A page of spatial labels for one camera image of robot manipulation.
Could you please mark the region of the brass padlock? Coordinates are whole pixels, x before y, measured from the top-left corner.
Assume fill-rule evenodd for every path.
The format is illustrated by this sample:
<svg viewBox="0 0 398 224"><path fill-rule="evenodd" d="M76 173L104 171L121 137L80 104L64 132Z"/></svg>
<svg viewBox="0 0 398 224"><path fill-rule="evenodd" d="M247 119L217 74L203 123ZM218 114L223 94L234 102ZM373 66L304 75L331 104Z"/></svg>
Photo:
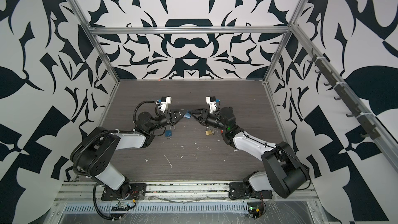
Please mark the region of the brass padlock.
<svg viewBox="0 0 398 224"><path fill-rule="evenodd" d="M207 136L211 136L211 135L214 135L215 133L214 133L214 131L213 131L212 129L206 128L205 134L206 134Z"/></svg>

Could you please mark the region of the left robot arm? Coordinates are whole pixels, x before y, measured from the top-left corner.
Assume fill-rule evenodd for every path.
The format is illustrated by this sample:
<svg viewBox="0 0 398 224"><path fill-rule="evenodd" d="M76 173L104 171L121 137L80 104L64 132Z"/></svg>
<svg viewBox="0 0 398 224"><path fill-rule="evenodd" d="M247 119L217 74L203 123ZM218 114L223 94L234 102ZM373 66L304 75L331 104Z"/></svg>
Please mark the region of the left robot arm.
<svg viewBox="0 0 398 224"><path fill-rule="evenodd" d="M149 112L139 113L139 107L135 109L135 127L132 130L108 130L97 127L71 153L74 173L95 181L94 194L98 186L103 186L105 191L118 201L126 200L135 194L129 179L110 162L115 151L148 147L157 136L156 130L173 127L188 114L188 110L184 109L170 110L170 97L163 97L152 103L155 105L154 115Z"/></svg>

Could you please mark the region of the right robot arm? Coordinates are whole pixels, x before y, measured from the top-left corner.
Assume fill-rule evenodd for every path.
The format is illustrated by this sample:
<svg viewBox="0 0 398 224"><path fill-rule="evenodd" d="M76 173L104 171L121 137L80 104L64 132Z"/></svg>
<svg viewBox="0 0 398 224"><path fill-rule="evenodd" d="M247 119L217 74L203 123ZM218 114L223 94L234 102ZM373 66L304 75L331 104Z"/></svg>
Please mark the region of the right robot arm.
<svg viewBox="0 0 398 224"><path fill-rule="evenodd" d="M263 163L264 172L256 172L247 178L255 192L272 189L280 197L287 198L311 180L307 167L288 143L275 144L249 134L236 123L232 107L224 107L215 113L202 108L190 111L190 115L205 127L221 130L227 145L244 151Z"/></svg>

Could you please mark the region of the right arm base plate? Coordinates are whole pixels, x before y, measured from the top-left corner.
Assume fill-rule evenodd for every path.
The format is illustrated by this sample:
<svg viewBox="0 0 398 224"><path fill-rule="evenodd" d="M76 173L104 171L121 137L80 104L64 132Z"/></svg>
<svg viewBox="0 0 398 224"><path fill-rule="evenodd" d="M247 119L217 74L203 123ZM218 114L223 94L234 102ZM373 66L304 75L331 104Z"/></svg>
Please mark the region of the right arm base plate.
<svg viewBox="0 0 398 224"><path fill-rule="evenodd" d="M238 182L229 183L229 193L228 197L231 200L239 199L272 199L273 193L270 190L264 191L254 191L254 189L249 185L249 183Z"/></svg>

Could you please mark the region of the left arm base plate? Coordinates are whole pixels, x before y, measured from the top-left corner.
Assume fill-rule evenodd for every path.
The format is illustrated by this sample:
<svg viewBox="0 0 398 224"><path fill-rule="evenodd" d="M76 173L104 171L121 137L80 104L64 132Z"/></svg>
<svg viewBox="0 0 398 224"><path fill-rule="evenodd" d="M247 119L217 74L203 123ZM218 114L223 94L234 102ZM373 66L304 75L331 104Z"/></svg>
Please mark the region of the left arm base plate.
<svg viewBox="0 0 398 224"><path fill-rule="evenodd" d="M139 200L146 194L147 184L132 183L123 184L118 190L113 190L105 186L101 196L102 201L117 201L117 200Z"/></svg>

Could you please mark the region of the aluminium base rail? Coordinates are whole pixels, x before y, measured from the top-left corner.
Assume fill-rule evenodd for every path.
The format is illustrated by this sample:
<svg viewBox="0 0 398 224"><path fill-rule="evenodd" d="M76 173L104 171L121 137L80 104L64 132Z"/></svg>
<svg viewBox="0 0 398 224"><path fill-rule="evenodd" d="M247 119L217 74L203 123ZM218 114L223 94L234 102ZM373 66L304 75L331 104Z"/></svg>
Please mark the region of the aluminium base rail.
<svg viewBox="0 0 398 224"><path fill-rule="evenodd" d="M229 201L229 181L148 181L145 189L133 189L141 201L189 202L205 200ZM94 182L73 181L62 184L54 203L92 202Z"/></svg>

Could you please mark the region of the wall hook rail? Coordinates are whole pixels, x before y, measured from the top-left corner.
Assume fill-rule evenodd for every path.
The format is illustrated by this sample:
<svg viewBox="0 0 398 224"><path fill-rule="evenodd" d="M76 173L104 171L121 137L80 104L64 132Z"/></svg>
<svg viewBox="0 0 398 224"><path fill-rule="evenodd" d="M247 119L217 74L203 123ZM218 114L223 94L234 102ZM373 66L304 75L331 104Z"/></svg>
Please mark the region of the wall hook rail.
<svg viewBox="0 0 398 224"><path fill-rule="evenodd" d="M371 138L376 140L381 137L374 115L362 103L359 97L353 92L348 83L340 76L337 70L330 64L325 57L313 55L309 60L318 67L317 74L321 74L327 80L324 85L332 88L336 93L336 101L343 101L350 113L346 115L348 118L355 118L360 126L365 130L363 138Z"/></svg>

